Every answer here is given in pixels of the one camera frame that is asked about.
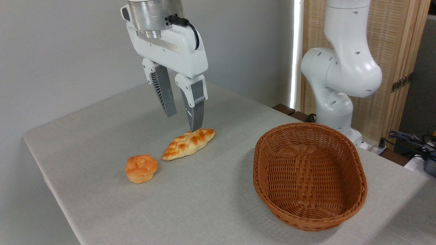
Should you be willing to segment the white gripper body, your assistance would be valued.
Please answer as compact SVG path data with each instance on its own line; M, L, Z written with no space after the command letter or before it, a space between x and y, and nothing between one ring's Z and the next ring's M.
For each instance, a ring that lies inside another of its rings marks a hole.
M120 9L136 52L190 79L208 69L199 33L171 23L183 18L181 4L127 4Z

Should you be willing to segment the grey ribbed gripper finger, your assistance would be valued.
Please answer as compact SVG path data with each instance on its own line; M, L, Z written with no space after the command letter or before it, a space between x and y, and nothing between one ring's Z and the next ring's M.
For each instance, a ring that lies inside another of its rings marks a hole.
M176 105L167 67L146 58L143 59L142 64L148 84L154 87L165 114L167 117L175 115Z
M202 127L204 101L208 99L205 77L200 75L190 79L182 74L177 74L175 82L181 90L190 131L195 132Z

